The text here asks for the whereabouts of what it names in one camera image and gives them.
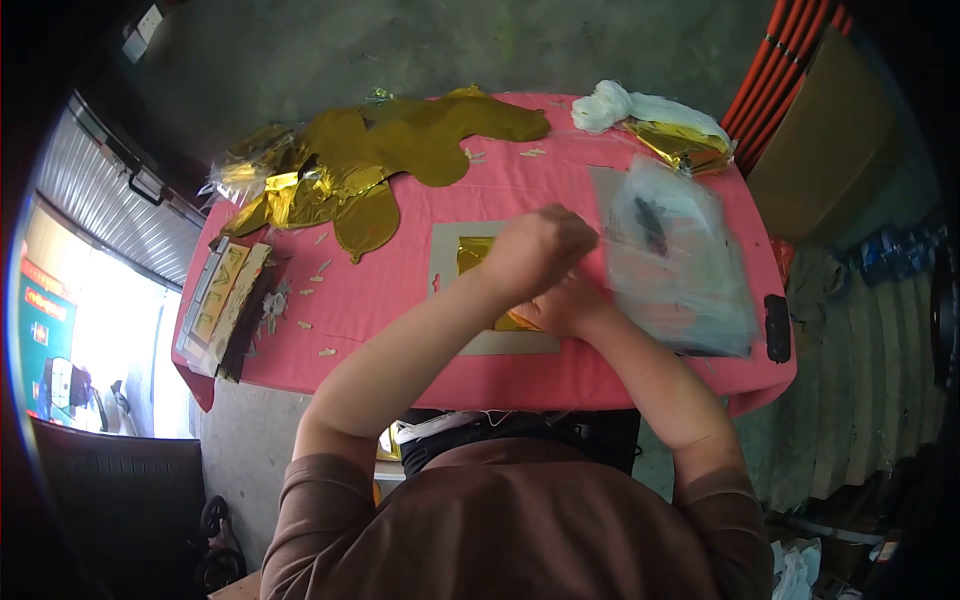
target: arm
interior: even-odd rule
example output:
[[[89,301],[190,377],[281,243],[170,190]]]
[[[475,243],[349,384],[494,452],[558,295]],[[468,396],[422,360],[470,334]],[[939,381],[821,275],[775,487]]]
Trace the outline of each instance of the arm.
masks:
[[[545,292],[596,245],[577,215],[554,204],[511,220],[487,258],[351,354],[317,388],[294,459],[340,454],[372,472],[376,438],[484,327]]]
[[[623,381],[636,408],[673,451],[674,489],[722,468],[746,472],[727,411],[672,351],[604,301],[572,272],[545,295],[514,309],[540,328],[596,348]]]

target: corrugated metal wall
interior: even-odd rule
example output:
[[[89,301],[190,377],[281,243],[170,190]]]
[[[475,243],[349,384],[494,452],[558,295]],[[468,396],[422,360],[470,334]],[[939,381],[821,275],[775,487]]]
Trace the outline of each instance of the corrugated metal wall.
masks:
[[[78,228],[143,269],[182,287],[201,229],[167,204],[128,187],[122,163],[65,111],[43,159],[36,190]]]

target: cardboard box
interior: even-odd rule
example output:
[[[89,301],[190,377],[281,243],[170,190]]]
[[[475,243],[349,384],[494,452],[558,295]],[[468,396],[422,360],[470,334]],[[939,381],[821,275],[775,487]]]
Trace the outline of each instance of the cardboard box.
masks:
[[[827,27],[803,87],[747,178],[767,231],[794,244],[833,243],[893,173],[901,139],[880,81]]]

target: pink tablecloth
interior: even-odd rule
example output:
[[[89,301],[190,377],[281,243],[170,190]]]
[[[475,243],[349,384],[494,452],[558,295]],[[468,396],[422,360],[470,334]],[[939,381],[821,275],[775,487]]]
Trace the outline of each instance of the pink tablecloth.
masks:
[[[383,248],[365,254],[357,265],[340,249],[332,224],[277,232],[271,243],[281,256],[293,255],[285,275],[291,281],[287,320],[279,321],[276,334],[257,342],[261,355],[244,364],[245,381],[270,388],[312,393],[340,361],[376,332],[426,297],[431,228],[435,223],[497,221],[545,204],[560,202],[599,229],[600,220],[586,165],[625,170],[633,154],[646,152],[626,132],[593,136],[573,127],[568,108],[549,104],[571,96],[549,94],[496,94],[511,104],[540,108],[553,131],[544,139],[515,144],[474,136],[461,142],[474,154],[486,152],[483,164],[448,187],[426,187],[413,177],[390,179],[400,208],[400,226]],[[519,153],[541,148],[545,154]],[[766,230],[753,199],[736,168],[699,179],[724,199],[727,222],[743,248],[747,278],[763,331],[763,298],[783,295],[780,275]],[[194,253],[183,290],[189,298],[196,286],[207,253],[207,244],[234,213],[232,204],[219,203],[210,211]],[[331,232],[315,244],[324,232]],[[327,259],[323,282],[309,278]],[[587,257],[584,268],[603,279],[604,259],[598,250]],[[298,291],[314,288],[309,296]],[[186,304],[180,307],[177,328]],[[297,321],[313,325],[301,329]],[[318,356],[324,348],[336,354]],[[212,380],[189,372],[173,352],[198,403],[209,410]],[[776,364],[767,358],[762,339],[754,342],[749,358],[685,359],[713,391],[730,395],[729,410],[737,415],[762,406],[786,389],[796,374],[791,358]],[[603,358],[587,344],[563,340],[555,354],[457,356],[437,377],[416,404],[421,408],[500,410],[602,410],[627,408],[632,402],[620,380]]]

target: gold foil balloon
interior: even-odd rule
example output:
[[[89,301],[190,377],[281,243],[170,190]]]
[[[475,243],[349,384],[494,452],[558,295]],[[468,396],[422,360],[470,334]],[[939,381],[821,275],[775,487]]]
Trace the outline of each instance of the gold foil balloon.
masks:
[[[305,228],[332,220],[337,241],[356,263],[396,231],[399,212],[386,182],[390,175],[406,171],[424,185],[450,185],[469,168],[460,148],[464,137],[525,142],[549,131],[541,112],[494,100],[476,85],[434,101],[394,98],[375,106],[331,108],[287,149],[283,164],[289,168],[292,162],[298,170],[267,178],[263,194],[222,233],[245,235],[266,224]]]
[[[462,236],[457,245],[457,275],[476,267],[487,257],[495,237]],[[493,324],[494,331],[541,331],[539,327],[510,312]]]

